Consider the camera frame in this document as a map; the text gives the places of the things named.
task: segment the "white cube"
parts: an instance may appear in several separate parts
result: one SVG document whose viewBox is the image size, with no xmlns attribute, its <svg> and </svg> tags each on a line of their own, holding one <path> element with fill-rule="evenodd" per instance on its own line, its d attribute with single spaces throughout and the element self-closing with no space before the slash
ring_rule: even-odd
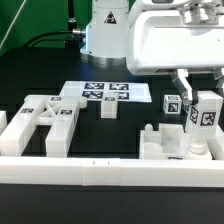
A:
<svg viewBox="0 0 224 224">
<path fill-rule="evenodd" d="M 101 102 L 101 118 L 117 118 L 117 93 L 105 93 Z"/>
<path fill-rule="evenodd" d="M 182 100 L 179 95 L 165 95 L 163 109 L 166 114 L 180 114 Z"/>
<path fill-rule="evenodd" d="M 223 98 L 212 91 L 198 91 L 198 104 L 191 105 L 185 131 L 195 139 L 212 139 L 222 108 Z"/>
</svg>

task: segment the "white plastic block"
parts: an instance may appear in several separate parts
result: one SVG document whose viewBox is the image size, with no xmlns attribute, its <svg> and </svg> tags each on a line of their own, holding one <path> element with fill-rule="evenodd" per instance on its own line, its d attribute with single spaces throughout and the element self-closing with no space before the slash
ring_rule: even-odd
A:
<svg viewBox="0 0 224 224">
<path fill-rule="evenodd" d="M 124 160 L 120 186 L 224 186 L 222 161 Z"/>
<path fill-rule="evenodd" d="M 0 183 L 82 185 L 82 160 L 0 157 Z"/>
<path fill-rule="evenodd" d="M 215 137 L 207 140 L 209 149 L 215 160 L 224 160 L 224 132 L 217 126 Z"/>
<path fill-rule="evenodd" d="M 0 135 L 5 130 L 6 126 L 7 126 L 6 112 L 0 111 Z"/>
<path fill-rule="evenodd" d="M 120 185 L 120 159 L 89 159 L 82 165 L 83 185 Z"/>
<path fill-rule="evenodd" d="M 195 139 L 214 138 L 223 98 L 212 91 L 198 91 L 198 104 L 189 108 L 185 130 Z"/>
<path fill-rule="evenodd" d="M 143 160 L 211 160 L 207 143 L 201 153 L 189 152 L 191 139 L 182 125 L 159 124 L 159 131 L 141 131 L 139 158 Z"/>
<path fill-rule="evenodd" d="M 116 119 L 118 107 L 118 94 L 105 93 L 101 101 L 101 118 Z"/>
<path fill-rule="evenodd" d="M 45 140 L 47 157 L 66 157 L 79 115 L 79 104 L 62 105 Z"/>
<path fill-rule="evenodd" d="M 67 155 L 79 108 L 87 105 L 85 97 L 30 95 L 0 136 L 3 156 L 21 156 L 37 125 L 52 126 L 46 138 L 47 156 Z"/>
<path fill-rule="evenodd" d="M 179 95 L 165 95 L 163 109 L 166 114 L 180 114 L 182 100 Z"/>
<path fill-rule="evenodd" d="M 29 99 L 25 101 L 0 136 L 0 152 L 2 156 L 21 156 L 35 130 L 33 121 L 43 111 L 43 99 Z"/>
</svg>

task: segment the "wire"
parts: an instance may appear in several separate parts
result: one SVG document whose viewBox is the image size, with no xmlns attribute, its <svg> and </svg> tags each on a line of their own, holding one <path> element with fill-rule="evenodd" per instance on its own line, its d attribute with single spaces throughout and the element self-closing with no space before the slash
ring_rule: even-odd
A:
<svg viewBox="0 0 224 224">
<path fill-rule="evenodd" d="M 55 32 L 50 32 L 50 33 L 43 33 L 41 35 L 38 35 L 34 38 L 32 38 L 31 40 L 29 40 L 28 42 L 26 42 L 23 47 L 28 47 L 30 44 L 32 44 L 34 41 L 41 39 L 43 37 L 49 37 L 49 36 L 55 36 L 55 35 L 63 35 L 63 34 L 72 34 L 72 31 L 55 31 Z"/>
<path fill-rule="evenodd" d="M 42 42 L 57 42 L 57 41 L 66 41 L 65 39 L 42 39 L 34 42 L 30 47 L 35 47 L 37 44 L 42 43 Z"/>
<path fill-rule="evenodd" d="M 2 42 L 1 42 L 1 44 L 0 44 L 0 51 L 1 51 L 2 47 L 3 47 L 3 45 L 5 44 L 5 41 L 7 40 L 8 36 L 9 36 L 9 34 L 10 34 L 10 32 L 11 32 L 11 30 L 12 30 L 14 24 L 16 23 L 16 20 L 18 19 L 18 17 L 19 17 L 19 15 L 20 15 L 21 11 L 23 10 L 23 8 L 24 8 L 26 2 L 27 2 L 27 0 L 24 0 L 24 1 L 23 1 L 23 3 L 21 4 L 21 6 L 20 6 L 18 12 L 16 13 L 16 15 L 15 15 L 15 17 L 14 17 L 14 19 L 13 19 L 11 25 L 9 26 L 9 28 L 8 28 L 8 30 L 7 30 L 7 32 L 6 32 L 5 36 L 4 36 L 4 38 L 3 38 Z"/>
</svg>

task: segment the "white robot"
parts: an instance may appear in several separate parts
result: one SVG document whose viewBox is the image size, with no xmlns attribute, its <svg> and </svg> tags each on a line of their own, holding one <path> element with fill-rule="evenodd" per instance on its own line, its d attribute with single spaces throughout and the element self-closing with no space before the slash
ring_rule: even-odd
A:
<svg viewBox="0 0 224 224">
<path fill-rule="evenodd" d="M 192 155 L 195 158 L 207 155 L 206 141 L 215 138 L 223 100 L 212 91 L 192 90 L 186 77 L 189 73 L 212 72 L 218 80 L 217 87 L 223 87 L 224 10 L 221 2 L 136 0 L 129 15 L 127 11 L 127 0 L 93 0 L 93 18 L 87 26 L 82 57 L 101 64 L 122 64 L 126 58 L 127 68 L 133 75 L 170 74 L 183 103 L 194 105 L 190 106 L 185 127 L 190 138 L 186 140 L 182 127 L 162 125 L 161 130 L 175 130 L 173 138 L 179 136 L 179 139 L 173 141 L 180 150 L 187 148 L 189 159 L 194 158 Z M 151 139 L 149 136 L 154 134 L 147 127 L 142 133 L 140 148 L 144 148 L 145 139 Z M 153 144 L 164 145 L 166 138 L 160 136 Z M 175 147 L 166 148 L 169 152 Z"/>
</svg>

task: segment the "white rectangular block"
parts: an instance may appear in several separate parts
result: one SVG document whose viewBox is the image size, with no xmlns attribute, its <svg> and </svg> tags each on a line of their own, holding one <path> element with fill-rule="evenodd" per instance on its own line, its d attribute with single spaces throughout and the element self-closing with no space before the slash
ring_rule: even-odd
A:
<svg viewBox="0 0 224 224">
<path fill-rule="evenodd" d="M 0 157 L 0 183 L 82 185 L 82 160 Z"/>
<path fill-rule="evenodd" d="M 116 119 L 118 107 L 118 94 L 106 93 L 101 101 L 101 118 Z"/>
</svg>

